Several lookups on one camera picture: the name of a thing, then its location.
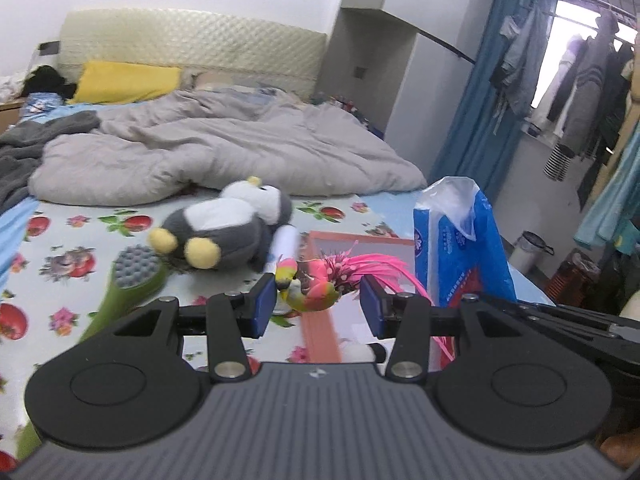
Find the quilted headboard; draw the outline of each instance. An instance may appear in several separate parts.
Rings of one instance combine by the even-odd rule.
[[[237,84],[261,82],[306,97],[325,41],[320,32],[201,10],[78,10],[60,31],[58,69],[72,81],[91,59],[220,70]]]

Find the wooden bedside table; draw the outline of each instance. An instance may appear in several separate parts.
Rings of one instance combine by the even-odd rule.
[[[19,98],[0,105],[0,135],[6,131],[10,124],[18,122],[18,114],[23,103],[24,99]]]

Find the strawberry print mat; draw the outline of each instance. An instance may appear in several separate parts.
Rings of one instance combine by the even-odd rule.
[[[15,455],[27,421],[22,397],[35,369],[73,346],[88,326],[106,291],[111,263],[125,247],[146,243],[150,227],[175,209],[212,198],[198,189],[133,208],[98,208],[40,203],[0,290],[0,465]],[[331,231],[396,237],[382,218],[357,196],[296,199],[291,223],[303,234]],[[233,272],[172,269],[158,296],[181,305],[203,303],[228,290],[248,290],[259,278],[247,268]],[[252,366],[261,361],[306,362],[296,317],[272,319],[259,340],[244,340]],[[188,336],[183,358],[207,364],[203,337]]]

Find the wardrobe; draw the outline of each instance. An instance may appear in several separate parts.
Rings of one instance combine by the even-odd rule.
[[[317,90],[351,100],[428,174],[473,67],[492,0],[342,0]]]

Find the blue curtain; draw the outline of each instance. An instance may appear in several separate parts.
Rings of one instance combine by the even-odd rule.
[[[542,10],[549,11],[557,0],[539,0]],[[508,47],[500,35],[505,17],[527,11],[521,0],[494,0],[484,30],[478,59],[465,93],[449,129],[447,140],[438,154],[430,174],[430,182],[443,176],[469,176],[491,201],[498,196],[509,171],[516,147],[522,135],[522,118],[507,108],[495,129],[493,117],[496,94],[489,78]]]

